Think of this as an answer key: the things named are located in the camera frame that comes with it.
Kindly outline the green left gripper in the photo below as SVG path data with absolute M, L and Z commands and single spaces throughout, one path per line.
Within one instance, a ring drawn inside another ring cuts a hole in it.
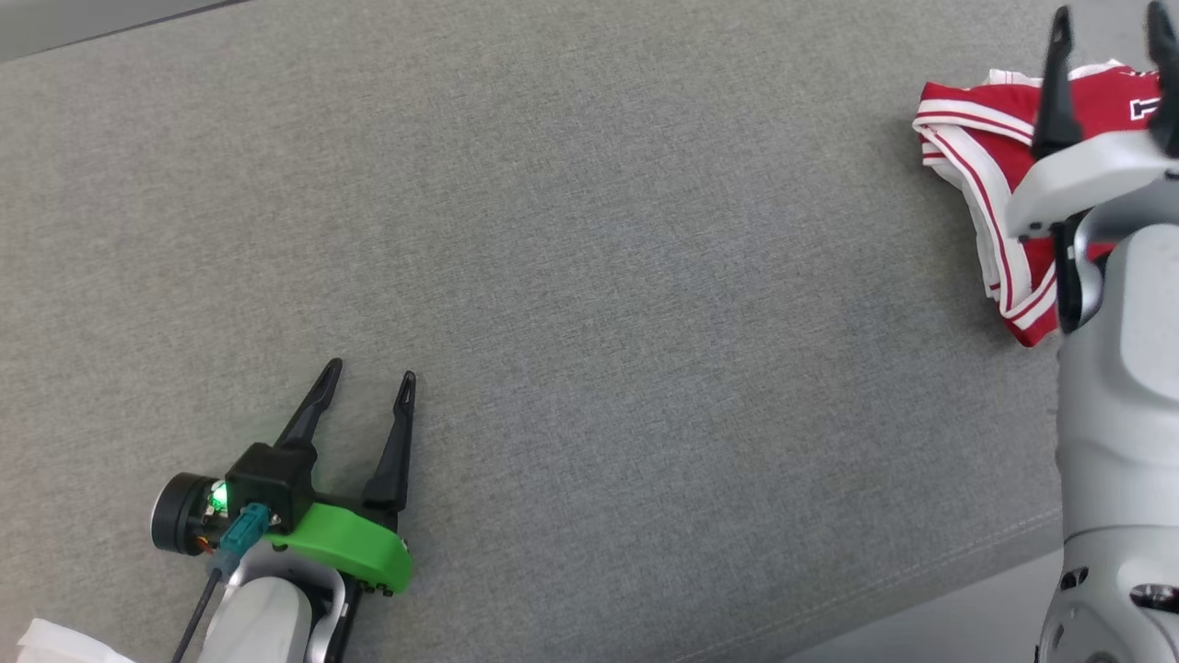
M 343 374 L 332 357 L 312 381 L 274 448 L 311 448 L 320 419 L 332 403 Z M 365 483 L 365 505 L 396 517 L 406 508 L 417 378 L 406 372 L 394 400 L 394 424 L 378 465 Z M 316 501 L 294 531 L 261 501 L 233 508 L 225 480 L 180 473 L 152 507 L 152 544 L 165 553 L 206 554 L 209 571 L 225 584 L 250 576 L 286 576 L 331 585 L 343 580 L 387 596 L 406 591 L 413 562 L 402 538 L 365 516 Z

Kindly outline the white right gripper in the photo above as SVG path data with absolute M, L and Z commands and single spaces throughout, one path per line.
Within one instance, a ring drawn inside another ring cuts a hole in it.
M 1032 138 L 1036 162 L 1005 206 L 1006 238 L 1043 238 L 1071 215 L 1115 201 L 1161 178 L 1178 164 L 1178 39 L 1162 1 L 1146 9 L 1147 54 L 1161 96 L 1147 130 L 1117 131 L 1082 140 L 1068 59 L 1074 46 L 1072 12 L 1052 18 L 1043 79 Z

